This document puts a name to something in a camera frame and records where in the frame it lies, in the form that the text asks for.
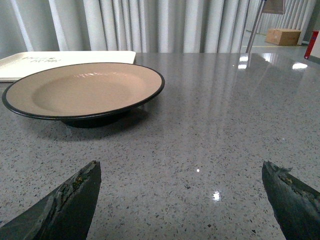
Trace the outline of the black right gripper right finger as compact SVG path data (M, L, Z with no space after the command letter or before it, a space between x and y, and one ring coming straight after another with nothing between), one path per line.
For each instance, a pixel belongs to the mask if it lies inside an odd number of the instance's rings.
M270 161L262 165L262 181L274 216L287 240L320 238L320 193Z

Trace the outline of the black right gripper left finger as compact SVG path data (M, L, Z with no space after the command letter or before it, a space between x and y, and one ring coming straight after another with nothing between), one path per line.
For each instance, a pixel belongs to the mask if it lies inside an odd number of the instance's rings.
M85 240L96 210L101 165L91 161L0 228L2 240Z

